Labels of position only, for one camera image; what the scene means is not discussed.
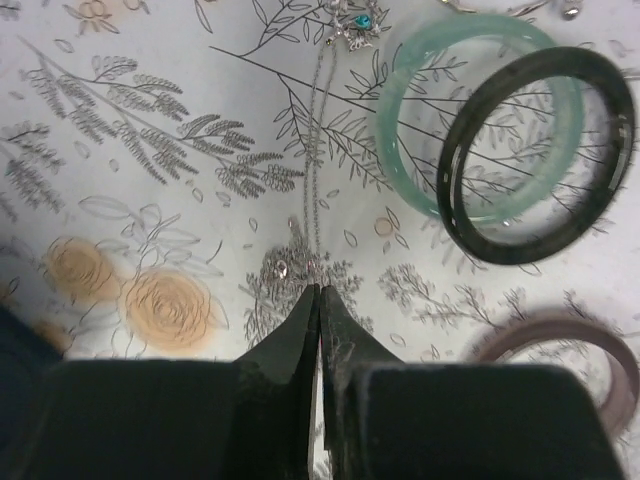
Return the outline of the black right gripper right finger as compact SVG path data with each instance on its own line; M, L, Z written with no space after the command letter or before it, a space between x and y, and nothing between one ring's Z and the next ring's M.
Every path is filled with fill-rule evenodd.
M555 365L406 363L321 292L325 447L337 479L621 479L598 406Z

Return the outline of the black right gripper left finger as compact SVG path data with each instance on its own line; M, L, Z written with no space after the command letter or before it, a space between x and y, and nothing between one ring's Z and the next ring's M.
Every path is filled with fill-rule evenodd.
M306 479L320 289L231 362L67 361L29 429L33 479Z

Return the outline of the cream and navy jewelry box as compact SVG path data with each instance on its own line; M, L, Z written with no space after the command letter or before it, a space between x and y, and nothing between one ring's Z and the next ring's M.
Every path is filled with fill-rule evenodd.
M1 307L1 478L9 478L9 456L44 372L63 354Z

